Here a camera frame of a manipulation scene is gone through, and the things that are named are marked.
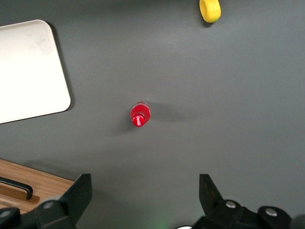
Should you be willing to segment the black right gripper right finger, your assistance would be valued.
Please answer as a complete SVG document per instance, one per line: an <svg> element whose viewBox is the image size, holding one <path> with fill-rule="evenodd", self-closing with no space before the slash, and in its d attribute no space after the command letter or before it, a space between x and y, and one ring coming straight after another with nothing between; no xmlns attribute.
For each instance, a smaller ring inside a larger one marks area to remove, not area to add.
<svg viewBox="0 0 305 229"><path fill-rule="evenodd" d="M199 200L204 211L200 229L289 229L292 222L280 208L262 206L255 213L234 200L223 199L208 174L200 175Z"/></svg>

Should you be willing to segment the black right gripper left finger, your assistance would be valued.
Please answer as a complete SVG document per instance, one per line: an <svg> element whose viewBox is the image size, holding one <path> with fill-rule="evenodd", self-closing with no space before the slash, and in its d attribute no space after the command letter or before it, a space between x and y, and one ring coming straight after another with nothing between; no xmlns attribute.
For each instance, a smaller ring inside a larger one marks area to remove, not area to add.
<svg viewBox="0 0 305 229"><path fill-rule="evenodd" d="M92 199L90 174L82 174L58 199L43 202L35 210L39 229L75 229Z"/></svg>

